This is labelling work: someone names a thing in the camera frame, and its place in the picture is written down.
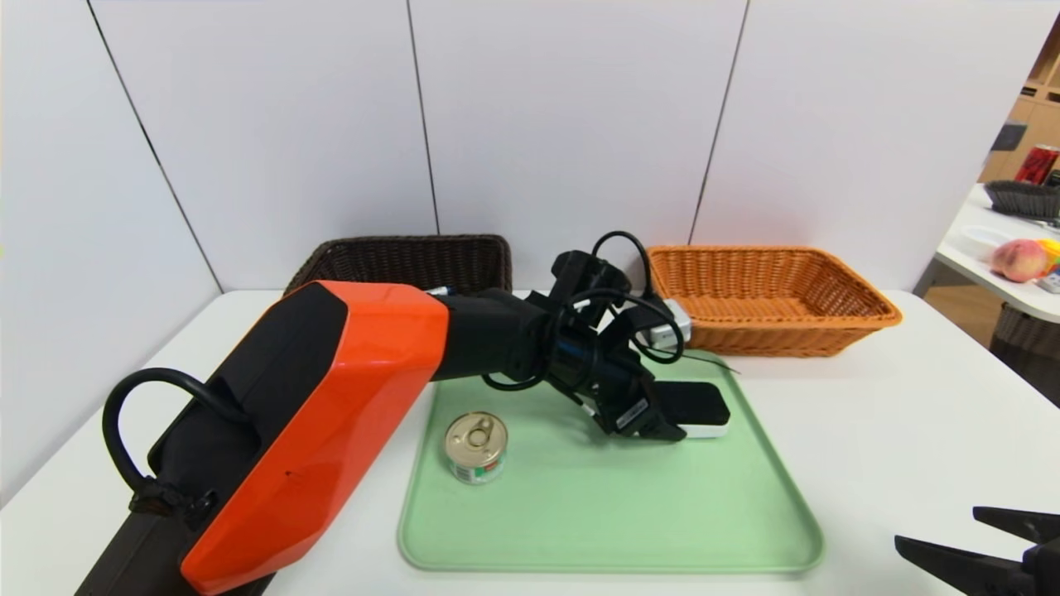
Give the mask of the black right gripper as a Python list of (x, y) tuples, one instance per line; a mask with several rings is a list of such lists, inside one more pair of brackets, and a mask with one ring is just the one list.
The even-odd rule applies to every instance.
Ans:
[(966, 595), (1059, 595), (1059, 514), (976, 506), (972, 516), (1036, 546), (1023, 562), (958, 550), (906, 536), (894, 547), (905, 561)]

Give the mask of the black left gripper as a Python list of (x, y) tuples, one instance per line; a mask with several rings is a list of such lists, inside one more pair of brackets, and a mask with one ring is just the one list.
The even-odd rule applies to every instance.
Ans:
[(601, 348), (585, 339), (561, 339), (552, 354), (552, 387), (590, 415), (607, 435), (682, 441), (686, 431), (656, 408), (655, 376), (640, 354), (620, 344)]

